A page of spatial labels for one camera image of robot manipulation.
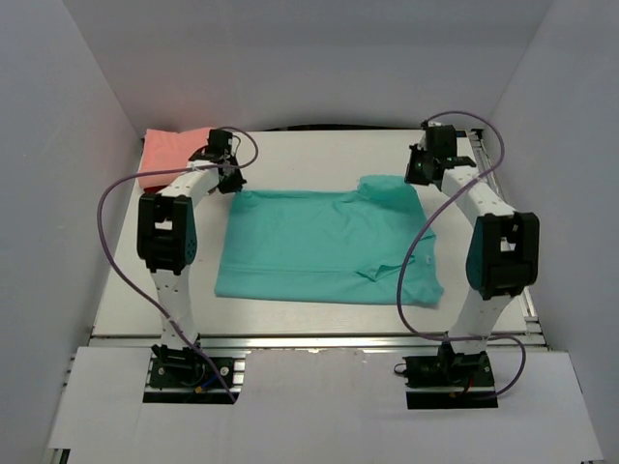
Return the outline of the teal t-shirt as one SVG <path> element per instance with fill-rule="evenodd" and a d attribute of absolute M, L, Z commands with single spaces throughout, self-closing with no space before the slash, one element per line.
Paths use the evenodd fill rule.
<path fill-rule="evenodd" d="M 247 190 L 228 216 L 221 298 L 345 305 L 437 305 L 433 231 L 417 191 L 368 175 L 349 191 Z"/>

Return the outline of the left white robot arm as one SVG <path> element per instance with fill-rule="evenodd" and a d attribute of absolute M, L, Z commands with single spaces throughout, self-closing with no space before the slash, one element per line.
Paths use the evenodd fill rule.
<path fill-rule="evenodd" d="M 192 315 L 190 265 L 198 251 L 195 207 L 209 194 L 236 193 L 244 179 L 234 152 L 236 136 L 215 129 L 188 162 L 188 171 L 138 202 L 137 254 L 144 261 L 164 309 L 161 345 L 182 350 L 194 345 L 199 333 Z"/>

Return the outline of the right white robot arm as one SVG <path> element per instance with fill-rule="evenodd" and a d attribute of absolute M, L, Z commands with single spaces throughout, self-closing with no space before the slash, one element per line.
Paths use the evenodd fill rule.
<path fill-rule="evenodd" d="M 537 280 L 540 221 L 500 198 L 476 162 L 458 152 L 454 127 L 426 125 L 410 150 L 405 182 L 436 186 L 473 228 L 465 260 L 469 291 L 447 338 L 454 354 L 476 356 L 504 309 Z"/>

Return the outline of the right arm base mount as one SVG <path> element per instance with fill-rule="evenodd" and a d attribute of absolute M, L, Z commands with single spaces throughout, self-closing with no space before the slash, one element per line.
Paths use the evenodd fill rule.
<path fill-rule="evenodd" d="M 409 411 L 496 409 L 498 399 L 487 352 L 410 356 L 394 373 L 405 380 Z"/>

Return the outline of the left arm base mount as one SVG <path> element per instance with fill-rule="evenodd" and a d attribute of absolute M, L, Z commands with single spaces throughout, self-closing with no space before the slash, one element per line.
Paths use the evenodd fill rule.
<path fill-rule="evenodd" d="M 213 357 L 213 364 L 191 348 L 151 347 L 142 401 L 146 404 L 232 405 L 239 396 L 237 360 Z"/>

